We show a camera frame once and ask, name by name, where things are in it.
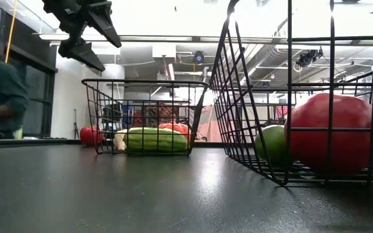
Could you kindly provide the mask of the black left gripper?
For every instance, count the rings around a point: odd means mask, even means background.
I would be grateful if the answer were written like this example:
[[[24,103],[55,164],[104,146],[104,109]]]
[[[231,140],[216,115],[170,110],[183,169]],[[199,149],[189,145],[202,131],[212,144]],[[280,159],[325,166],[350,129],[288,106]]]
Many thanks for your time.
[[[95,28],[116,48],[122,46],[111,20],[111,5],[108,0],[42,0],[43,9],[53,14],[60,22],[60,30],[68,33],[69,40],[63,40],[58,54],[63,58],[74,59],[90,68],[105,71],[98,56],[92,51],[92,43],[78,41],[86,27]]]

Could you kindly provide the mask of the red toy strawberry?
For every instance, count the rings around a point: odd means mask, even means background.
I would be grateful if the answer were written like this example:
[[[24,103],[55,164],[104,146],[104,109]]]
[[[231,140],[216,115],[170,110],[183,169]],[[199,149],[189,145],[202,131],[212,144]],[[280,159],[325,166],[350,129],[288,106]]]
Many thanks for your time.
[[[84,126],[80,130],[80,142],[86,146],[97,146],[104,140],[104,134],[98,126]]]

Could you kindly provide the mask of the white toy garlic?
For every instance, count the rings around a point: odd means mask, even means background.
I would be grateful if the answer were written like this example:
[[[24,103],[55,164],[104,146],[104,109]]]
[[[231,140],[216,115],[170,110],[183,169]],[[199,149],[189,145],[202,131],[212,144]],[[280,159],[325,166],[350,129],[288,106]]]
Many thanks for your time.
[[[124,136],[126,135],[127,131],[128,131],[127,129],[117,131],[113,138],[114,147],[116,147],[120,151],[123,151],[126,149],[126,143],[124,142]]]

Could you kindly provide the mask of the green ridged toy gourd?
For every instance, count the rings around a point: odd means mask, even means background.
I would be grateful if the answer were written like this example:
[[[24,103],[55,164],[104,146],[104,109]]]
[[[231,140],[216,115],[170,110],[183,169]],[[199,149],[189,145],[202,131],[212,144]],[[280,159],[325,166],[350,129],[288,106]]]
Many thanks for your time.
[[[129,151],[172,153],[188,149],[188,139],[168,128],[131,128],[123,141]]]

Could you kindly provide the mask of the red ribbed toy tomato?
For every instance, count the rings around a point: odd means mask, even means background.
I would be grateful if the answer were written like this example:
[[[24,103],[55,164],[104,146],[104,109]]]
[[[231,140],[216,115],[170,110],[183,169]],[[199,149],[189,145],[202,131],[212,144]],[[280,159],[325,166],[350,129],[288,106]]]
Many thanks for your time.
[[[186,124],[177,123],[175,121],[170,123],[160,124],[159,128],[167,128],[183,134],[187,139],[190,139],[190,128]]]

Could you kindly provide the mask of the green toy lime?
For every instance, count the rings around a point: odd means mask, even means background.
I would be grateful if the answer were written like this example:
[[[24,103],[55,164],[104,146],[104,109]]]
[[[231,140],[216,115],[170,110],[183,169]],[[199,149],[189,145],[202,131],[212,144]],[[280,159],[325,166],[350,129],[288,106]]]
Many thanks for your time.
[[[285,140],[285,130],[283,125],[270,125],[262,129],[264,137],[265,148],[267,155],[264,153],[260,134],[258,134],[254,141],[254,147],[257,154],[263,160],[270,161],[273,167],[286,168],[291,166],[295,160],[288,153]]]

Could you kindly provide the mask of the large red apple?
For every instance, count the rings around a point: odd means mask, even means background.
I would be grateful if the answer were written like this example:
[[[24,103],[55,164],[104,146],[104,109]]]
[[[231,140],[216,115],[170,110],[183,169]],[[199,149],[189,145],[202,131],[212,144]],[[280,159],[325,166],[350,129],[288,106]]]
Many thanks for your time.
[[[359,173],[368,167],[372,105],[354,97],[318,93],[291,110],[284,128],[291,127],[291,156],[317,173]]]

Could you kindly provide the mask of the black tripod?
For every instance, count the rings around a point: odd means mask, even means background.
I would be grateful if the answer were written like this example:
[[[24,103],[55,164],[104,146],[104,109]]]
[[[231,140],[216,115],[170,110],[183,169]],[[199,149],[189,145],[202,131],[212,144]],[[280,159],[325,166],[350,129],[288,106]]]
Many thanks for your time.
[[[76,140],[80,138],[79,130],[77,126],[76,109],[73,109],[73,113],[74,113],[73,132],[74,132],[74,139]]]

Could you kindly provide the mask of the round black ceiling device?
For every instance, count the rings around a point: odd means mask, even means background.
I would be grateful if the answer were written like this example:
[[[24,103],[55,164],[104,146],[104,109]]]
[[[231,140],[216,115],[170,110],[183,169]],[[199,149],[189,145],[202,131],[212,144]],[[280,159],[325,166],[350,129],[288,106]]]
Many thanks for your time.
[[[193,63],[195,63],[197,65],[203,64],[205,62],[205,56],[204,56],[203,51],[197,50],[194,53],[194,57],[193,57],[192,61],[193,61]]]

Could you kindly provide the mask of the pink fabric screen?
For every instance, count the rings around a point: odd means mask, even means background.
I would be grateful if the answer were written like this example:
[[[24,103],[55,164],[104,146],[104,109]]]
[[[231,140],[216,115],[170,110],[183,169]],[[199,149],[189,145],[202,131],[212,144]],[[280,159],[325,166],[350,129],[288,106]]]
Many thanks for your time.
[[[197,138],[206,142],[222,142],[216,110],[213,105],[204,106],[201,111]]]

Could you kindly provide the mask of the black ceiling fixture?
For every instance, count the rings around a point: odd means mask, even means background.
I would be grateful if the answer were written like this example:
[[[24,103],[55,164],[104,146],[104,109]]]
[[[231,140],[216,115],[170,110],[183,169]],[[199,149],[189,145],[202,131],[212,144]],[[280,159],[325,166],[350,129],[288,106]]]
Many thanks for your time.
[[[301,54],[299,59],[296,61],[296,64],[299,67],[307,67],[311,65],[313,62],[316,62],[319,58],[323,56],[322,49],[319,50],[309,50],[305,54]]]

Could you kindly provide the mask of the white cylindrical duct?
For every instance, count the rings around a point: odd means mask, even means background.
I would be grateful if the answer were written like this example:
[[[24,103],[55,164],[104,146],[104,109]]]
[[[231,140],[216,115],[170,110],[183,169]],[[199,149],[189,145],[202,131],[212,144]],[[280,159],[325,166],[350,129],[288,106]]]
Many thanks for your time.
[[[122,100],[124,98],[124,86],[122,83],[114,82],[114,79],[124,79],[125,78],[125,68],[118,64],[105,64],[105,71],[102,72],[101,78],[107,79],[106,82],[101,82],[99,86],[103,93],[117,100]]]

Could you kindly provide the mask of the black aluminium table frame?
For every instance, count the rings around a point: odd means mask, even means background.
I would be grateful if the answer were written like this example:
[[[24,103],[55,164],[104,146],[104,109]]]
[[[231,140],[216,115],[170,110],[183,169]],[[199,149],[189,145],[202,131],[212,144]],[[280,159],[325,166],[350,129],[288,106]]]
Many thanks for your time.
[[[69,139],[32,139],[32,140],[11,140],[0,139],[0,148],[15,148],[27,146],[51,146],[51,145],[79,145],[82,143],[79,140]],[[189,150],[194,148],[223,148],[222,142],[195,142],[189,146]]]

